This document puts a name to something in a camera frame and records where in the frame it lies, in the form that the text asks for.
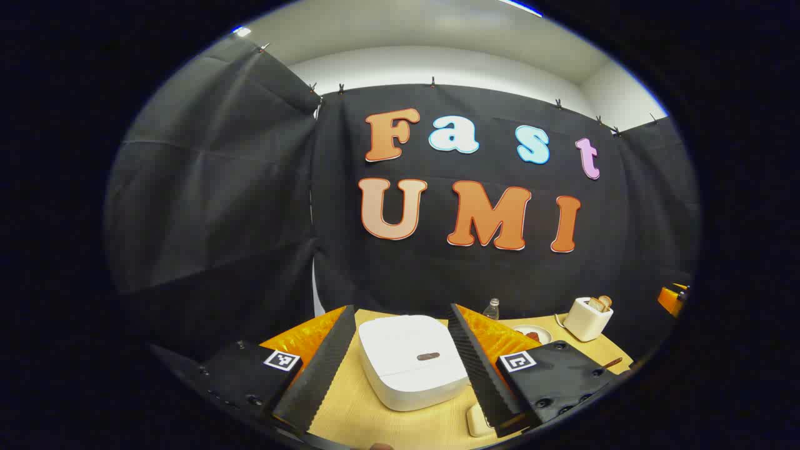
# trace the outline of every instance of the black curtain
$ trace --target black curtain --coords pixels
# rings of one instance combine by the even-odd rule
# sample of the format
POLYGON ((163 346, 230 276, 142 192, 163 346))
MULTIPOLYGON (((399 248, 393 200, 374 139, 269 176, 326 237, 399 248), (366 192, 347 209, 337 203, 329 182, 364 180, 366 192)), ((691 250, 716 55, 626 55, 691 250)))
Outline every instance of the black curtain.
POLYGON ((111 172, 106 253, 123 307, 199 358, 313 316, 308 141, 319 97, 231 35, 144 106, 111 172))
POLYGON ((448 303, 482 311, 490 298, 498 297, 501 316, 514 318, 568 311, 576 297, 605 294, 614 299, 606 334, 629 355, 640 357, 666 334, 672 318, 658 305, 658 292, 662 285, 688 282, 699 229, 697 216, 686 213, 698 209, 678 134, 668 120, 654 127, 614 137, 598 121, 547 102, 461 86, 381 86, 326 95, 311 182, 322 306, 355 303, 443 317, 448 303), (395 139, 402 155, 367 162, 371 129, 366 117, 406 108, 416 109, 420 120, 410 124, 407 143, 395 139), (432 122, 447 115, 474 124, 480 144, 474 153, 437 151, 429 144, 436 129, 432 122), (518 155, 514 132, 523 125, 546 132, 546 163, 528 163, 518 155), (584 138, 597 149, 597 179, 582 168, 576 142, 584 138), (388 223, 402 217, 398 181, 427 182, 415 233, 388 240, 365 230, 358 188, 364 178, 390 181, 383 200, 388 223), (524 249, 482 247, 474 229, 472 246, 448 244, 458 211, 453 191, 458 180, 480 182, 493 205, 507 187, 531 192, 524 249), (550 249, 560 195, 581 202, 575 249, 566 254, 550 249), (657 327, 650 327, 652 320, 657 327))

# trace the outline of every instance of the orange letter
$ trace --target orange letter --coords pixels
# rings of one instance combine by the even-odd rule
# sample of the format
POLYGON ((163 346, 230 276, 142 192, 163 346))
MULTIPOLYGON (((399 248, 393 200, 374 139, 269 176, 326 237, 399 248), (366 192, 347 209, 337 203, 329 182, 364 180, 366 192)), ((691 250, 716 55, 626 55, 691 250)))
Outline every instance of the orange letter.
POLYGON ((489 243, 502 225, 494 246, 502 250, 525 248, 522 227, 525 224, 525 207, 530 200, 530 191, 521 187, 509 187, 494 208, 481 183, 457 181, 453 183, 453 191, 458 194, 458 217, 455 220, 455 231, 447 236, 448 243, 464 247, 472 245, 475 238, 470 229, 474 223, 483 246, 489 243))
POLYGON ((361 223, 373 236, 381 239, 400 240, 411 236, 419 221, 419 198, 428 183, 421 179, 402 179, 398 183, 402 198, 402 219, 397 225, 389 225, 383 220, 383 193, 389 189, 388 180, 364 178, 358 182, 362 191, 361 223))
POLYGON ((569 253, 575 249, 572 236, 575 234, 575 218, 581 209, 581 201, 569 195, 561 195, 555 200, 561 210, 558 220, 558 232, 550 249, 556 253, 569 253))
POLYGON ((419 112, 414 108, 406 110, 389 111, 382 114, 367 116, 366 122, 372 126, 372 147, 366 152, 366 160, 370 163, 395 159, 402 155, 402 150, 394 146, 394 138, 401 144, 407 143, 411 135, 408 122, 419 122, 419 112))

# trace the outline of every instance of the light blue letter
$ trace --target light blue letter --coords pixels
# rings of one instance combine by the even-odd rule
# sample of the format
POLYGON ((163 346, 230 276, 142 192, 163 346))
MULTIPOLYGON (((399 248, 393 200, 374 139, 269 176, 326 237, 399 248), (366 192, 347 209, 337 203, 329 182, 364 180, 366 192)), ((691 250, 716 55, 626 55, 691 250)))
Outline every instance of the light blue letter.
POLYGON ((522 144, 517 147, 517 153, 519 153, 522 161, 544 164, 550 159, 550 149, 547 148, 550 138, 547 137, 547 133, 543 130, 523 125, 517 127, 514 134, 517 136, 519 143, 522 144))
POLYGON ((436 150, 474 153, 481 145, 475 142, 475 124, 466 117, 446 115, 434 120, 434 127, 439 130, 430 134, 428 143, 436 150))

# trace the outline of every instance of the ceiling light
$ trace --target ceiling light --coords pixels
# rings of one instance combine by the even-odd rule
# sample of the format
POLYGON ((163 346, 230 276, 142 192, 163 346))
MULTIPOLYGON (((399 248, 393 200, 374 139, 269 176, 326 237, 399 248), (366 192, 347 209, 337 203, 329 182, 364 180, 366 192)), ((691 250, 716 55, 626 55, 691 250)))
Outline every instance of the ceiling light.
POLYGON ((240 38, 244 38, 245 36, 250 34, 250 28, 245 28, 244 26, 240 26, 236 30, 233 30, 233 33, 235 33, 240 38))
POLYGON ((512 5, 512 6, 516 7, 516 8, 519 8, 520 10, 527 11, 527 12, 533 14, 536 17, 541 17, 542 16, 540 13, 532 10, 531 8, 529 8, 527 6, 524 6, 524 5, 520 5, 519 3, 516 3, 516 2, 512 2, 512 0, 499 0, 499 1, 503 2, 503 3, 507 4, 507 5, 512 5))

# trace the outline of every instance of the orange object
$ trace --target orange object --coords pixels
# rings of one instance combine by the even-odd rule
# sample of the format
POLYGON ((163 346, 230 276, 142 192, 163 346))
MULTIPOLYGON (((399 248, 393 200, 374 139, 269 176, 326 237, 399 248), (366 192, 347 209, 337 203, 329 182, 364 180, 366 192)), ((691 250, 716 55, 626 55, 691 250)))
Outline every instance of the orange object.
POLYGON ((506 379, 503 378, 497 367, 497 360, 500 355, 523 352, 541 346, 536 340, 532 340, 528 336, 508 328, 497 320, 492 320, 461 305, 457 304, 455 306, 458 307, 464 321, 470 327, 470 330, 481 345, 481 349, 486 354, 486 358, 489 359, 500 380, 503 380, 504 383, 506 379))
POLYGON ((283 333, 260 343, 262 347, 280 350, 281 352, 291 353, 302 358, 302 366, 297 375, 294 376, 290 386, 306 370, 308 363, 314 358, 325 336, 334 327, 339 316, 342 315, 346 306, 334 309, 326 314, 315 317, 307 322, 299 324, 297 327, 284 331, 283 333))
POLYGON ((658 302, 664 307, 673 317, 678 317, 678 313, 683 307, 683 302, 678 300, 678 293, 667 289, 661 288, 661 293, 658 294, 658 302))

